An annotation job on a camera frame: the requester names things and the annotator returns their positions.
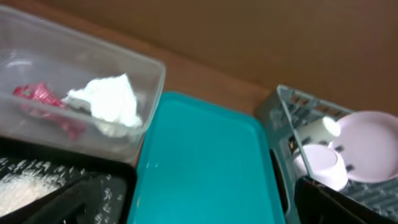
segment dish drying rack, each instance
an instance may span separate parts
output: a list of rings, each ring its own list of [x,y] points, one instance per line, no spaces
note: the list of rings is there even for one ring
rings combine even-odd
[[[294,188],[299,177],[293,167],[293,160],[298,154],[302,155],[307,174],[313,176],[303,152],[303,139],[299,138],[297,129],[324,116],[339,120],[354,112],[284,85],[279,85],[255,110],[256,118],[261,121],[267,133],[282,208],[288,224],[300,223],[294,204]],[[377,184],[349,180],[340,193],[398,222],[398,179]]]

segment teal cutting board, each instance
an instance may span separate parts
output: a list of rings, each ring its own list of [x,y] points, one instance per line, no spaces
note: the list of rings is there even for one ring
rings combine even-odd
[[[128,224],[283,224],[266,134],[251,116],[164,93]]]

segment pink crumpled wrapper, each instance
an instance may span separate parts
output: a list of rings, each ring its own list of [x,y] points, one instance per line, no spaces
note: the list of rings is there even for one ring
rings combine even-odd
[[[35,100],[45,105],[56,106],[57,108],[68,109],[65,103],[62,103],[46,86],[44,83],[28,84],[26,86],[17,87],[12,93],[14,96],[25,98],[28,100]],[[64,129],[69,138],[76,140],[80,134],[85,130],[85,125],[81,121],[75,121],[66,118],[59,114],[53,114],[40,108],[33,108],[29,105],[21,105],[21,110],[25,111],[31,116],[37,118],[44,118],[54,123],[57,123]]]

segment brown wall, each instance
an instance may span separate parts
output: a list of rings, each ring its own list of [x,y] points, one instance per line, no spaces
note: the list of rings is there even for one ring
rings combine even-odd
[[[267,88],[398,114],[396,0],[36,1]]]

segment white napkin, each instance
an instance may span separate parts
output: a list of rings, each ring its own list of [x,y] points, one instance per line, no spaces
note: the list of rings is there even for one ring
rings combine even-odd
[[[118,77],[96,78],[80,90],[70,90],[62,101],[73,108],[83,108],[100,120],[124,124],[130,128],[142,125],[137,114],[137,99],[126,74]],[[128,128],[95,121],[106,136],[121,138]]]

